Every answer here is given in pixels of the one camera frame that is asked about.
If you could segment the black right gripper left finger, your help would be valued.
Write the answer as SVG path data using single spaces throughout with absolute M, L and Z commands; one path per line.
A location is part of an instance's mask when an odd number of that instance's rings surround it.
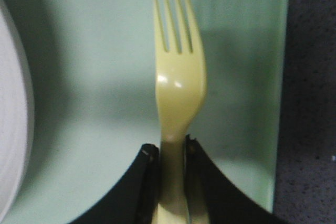
M 159 149 L 143 144 L 115 186 L 72 223 L 151 223 L 158 184 Z

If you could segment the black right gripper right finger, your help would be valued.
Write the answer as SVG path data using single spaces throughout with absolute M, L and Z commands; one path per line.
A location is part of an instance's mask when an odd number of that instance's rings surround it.
M 191 223 L 285 223 L 239 190 L 189 135 L 185 161 Z

